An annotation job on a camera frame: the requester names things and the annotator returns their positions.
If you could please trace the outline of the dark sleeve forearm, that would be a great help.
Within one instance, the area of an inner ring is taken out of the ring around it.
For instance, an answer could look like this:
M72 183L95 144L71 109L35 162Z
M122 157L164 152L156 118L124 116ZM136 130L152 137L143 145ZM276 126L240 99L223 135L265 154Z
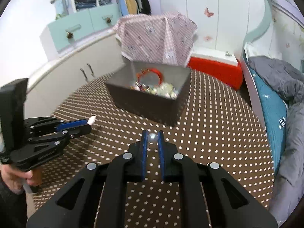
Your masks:
M26 227L26 192L12 192L1 179L1 227Z

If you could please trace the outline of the person's left hand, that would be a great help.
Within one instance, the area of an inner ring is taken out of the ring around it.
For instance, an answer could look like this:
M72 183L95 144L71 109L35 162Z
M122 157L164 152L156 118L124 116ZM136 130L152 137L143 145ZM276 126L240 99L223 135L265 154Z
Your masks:
M42 169L39 167L23 172L9 164L1 165L1 178L12 192L17 193L24 183L34 187L41 185Z

